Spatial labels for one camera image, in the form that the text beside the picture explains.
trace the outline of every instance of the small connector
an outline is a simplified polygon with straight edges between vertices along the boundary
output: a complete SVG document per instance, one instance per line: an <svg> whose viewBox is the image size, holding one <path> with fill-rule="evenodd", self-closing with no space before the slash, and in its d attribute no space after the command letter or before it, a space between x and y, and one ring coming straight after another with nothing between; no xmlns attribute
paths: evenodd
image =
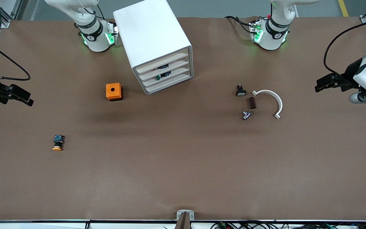
<svg viewBox="0 0 366 229"><path fill-rule="evenodd" d="M241 84L237 85L237 93L235 93L236 96L245 96L247 94L247 91L242 88Z"/></svg>
<svg viewBox="0 0 366 229"><path fill-rule="evenodd" d="M163 74L160 74L160 75L157 75L156 76L156 80L160 80L161 78L163 77L167 77L168 75L170 75L172 72L171 71L168 71L168 72L165 72Z"/></svg>
<svg viewBox="0 0 366 229"><path fill-rule="evenodd" d="M164 69L164 68L168 68L169 67L169 64L165 64L165 65L162 65L160 67L157 67L157 69Z"/></svg>

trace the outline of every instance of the metal fitting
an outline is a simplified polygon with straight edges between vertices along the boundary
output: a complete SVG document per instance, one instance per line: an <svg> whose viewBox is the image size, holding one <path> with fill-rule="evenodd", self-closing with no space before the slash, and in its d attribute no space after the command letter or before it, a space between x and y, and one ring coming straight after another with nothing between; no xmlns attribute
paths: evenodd
<svg viewBox="0 0 366 229"><path fill-rule="evenodd" d="M252 111L250 111L250 112L244 111L244 112L242 112L242 114L244 115L244 117L242 117L242 120L247 120L254 113Z"/></svg>

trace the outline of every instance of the white clamp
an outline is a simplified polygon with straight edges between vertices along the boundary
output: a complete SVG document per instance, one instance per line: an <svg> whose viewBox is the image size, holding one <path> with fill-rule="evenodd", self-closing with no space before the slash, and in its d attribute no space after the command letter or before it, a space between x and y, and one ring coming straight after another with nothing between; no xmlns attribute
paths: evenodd
<svg viewBox="0 0 366 229"><path fill-rule="evenodd" d="M275 99L278 101L278 103L279 103L279 110L275 114L275 118L279 119L280 118L279 113L282 111L282 108L283 108L282 99L278 96L278 94L276 94L275 92L273 92L271 90L260 90L258 92L256 92L256 91L253 91L252 92L253 95L257 95L257 94L260 94L260 93L270 94L271 96L275 97Z"/></svg>

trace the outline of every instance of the orange box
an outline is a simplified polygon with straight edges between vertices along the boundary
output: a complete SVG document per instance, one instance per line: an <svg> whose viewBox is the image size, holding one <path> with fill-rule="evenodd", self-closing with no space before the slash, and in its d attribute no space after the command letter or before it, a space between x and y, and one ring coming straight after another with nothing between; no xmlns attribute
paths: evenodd
<svg viewBox="0 0 366 229"><path fill-rule="evenodd" d="M122 97L122 87L120 83L113 83L106 85L106 97L110 101L119 101L123 100Z"/></svg>

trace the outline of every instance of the green led light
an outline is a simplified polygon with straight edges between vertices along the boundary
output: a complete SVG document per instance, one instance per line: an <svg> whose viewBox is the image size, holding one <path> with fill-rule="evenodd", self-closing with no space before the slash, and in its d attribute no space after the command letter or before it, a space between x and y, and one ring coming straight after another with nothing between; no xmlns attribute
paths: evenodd
<svg viewBox="0 0 366 229"><path fill-rule="evenodd" d="M261 37L263 35L263 30L261 29L257 35L255 35L255 42L260 42L261 41Z"/></svg>
<svg viewBox="0 0 366 229"><path fill-rule="evenodd" d="M286 35L287 35L287 34L288 34L288 33L286 32L286 33L285 33L285 35L283 35L282 43L283 43L283 42L285 42L285 40L286 40Z"/></svg>
<svg viewBox="0 0 366 229"><path fill-rule="evenodd" d="M87 45L87 41L85 40L85 38L84 38L84 35L83 34L81 34L81 37L83 38L83 40L84 40L84 44L85 45Z"/></svg>
<svg viewBox="0 0 366 229"><path fill-rule="evenodd" d="M108 43L109 43L110 45L112 45L112 44L114 43L114 38L113 38L114 36L113 36L113 35L106 33L106 34L105 34L105 37L107 38Z"/></svg>

